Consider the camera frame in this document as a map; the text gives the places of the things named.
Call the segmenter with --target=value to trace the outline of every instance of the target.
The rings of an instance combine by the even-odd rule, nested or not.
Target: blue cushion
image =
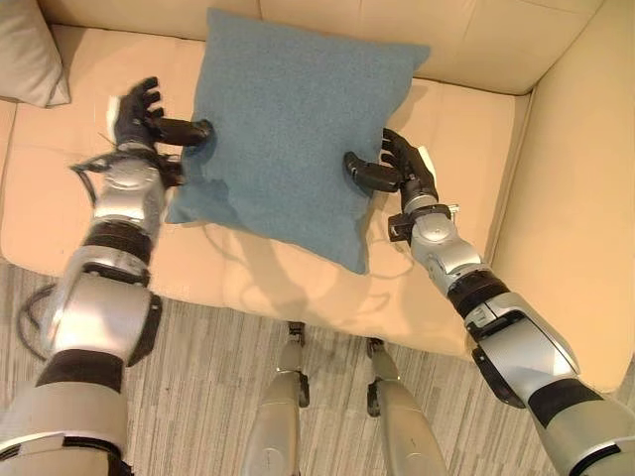
[[[429,49],[373,44],[207,12],[193,118],[216,140],[183,155],[168,221],[211,221],[296,243],[356,273],[370,194],[342,156],[376,160],[382,128]]]

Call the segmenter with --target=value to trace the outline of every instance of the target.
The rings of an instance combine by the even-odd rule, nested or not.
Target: beige sofa
[[[107,98],[147,75],[172,117],[191,115],[213,4],[268,21],[427,44],[389,125],[426,145],[464,238],[570,342],[582,376],[619,385],[633,351],[632,0],[41,0],[72,103],[0,101],[2,255],[58,276],[89,221],[66,166],[109,149]],[[403,244],[396,196],[376,196],[370,274],[216,225],[166,225],[163,296],[468,355],[460,317]]]

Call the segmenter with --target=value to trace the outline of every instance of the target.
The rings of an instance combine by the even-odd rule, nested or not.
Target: gray carpet
[[[12,316],[50,280],[0,265],[3,409],[41,364],[15,337]],[[286,338],[284,322],[167,301],[152,356],[128,374],[130,444],[138,476],[238,474],[258,401]],[[437,435],[452,475],[555,474],[529,416],[499,403],[476,368],[458,359],[389,346]],[[308,328],[301,412],[304,476],[385,475],[378,421],[366,414],[370,364],[360,337]],[[631,366],[617,394],[635,409]]]

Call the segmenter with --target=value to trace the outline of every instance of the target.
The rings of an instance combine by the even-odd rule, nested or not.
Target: black wire
[[[26,349],[31,352],[38,360],[45,361],[47,360],[44,355],[38,352],[29,342],[27,336],[24,333],[24,327],[22,325],[22,321],[24,320],[22,317],[26,315],[29,321],[34,325],[37,329],[40,329],[40,323],[35,319],[33,315],[33,306],[37,304],[40,300],[47,298],[53,292],[53,289],[56,285],[46,285],[39,288],[32,295],[30,295],[20,306],[18,312],[16,313],[16,328],[18,330],[18,339],[26,347]]]
[[[77,176],[81,180],[81,183],[83,183],[83,186],[88,192],[88,196],[90,197],[90,204],[94,208],[95,203],[97,202],[97,194],[95,193],[94,186],[92,186],[92,181],[90,181],[90,178],[88,178],[86,172],[82,168],[70,166],[70,169],[77,174]]]

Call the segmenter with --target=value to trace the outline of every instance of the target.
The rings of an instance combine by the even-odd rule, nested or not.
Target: robot forearm
[[[70,258],[42,322],[49,359],[34,386],[5,414],[0,474],[129,476],[124,368],[148,355],[161,319],[161,300],[148,291],[148,265],[168,187],[180,168],[159,156],[155,142],[192,145],[209,123],[157,119],[156,78],[121,100],[117,150],[73,168],[93,198],[83,244]],[[98,198],[83,171],[105,173]]]
[[[474,340],[472,357],[496,397],[529,410],[561,474],[635,474],[635,416],[577,378],[567,342],[458,236],[419,151],[387,129],[383,149],[391,167],[348,153],[346,169],[362,186],[401,191],[403,213],[389,219],[390,239],[410,243],[461,315]]]

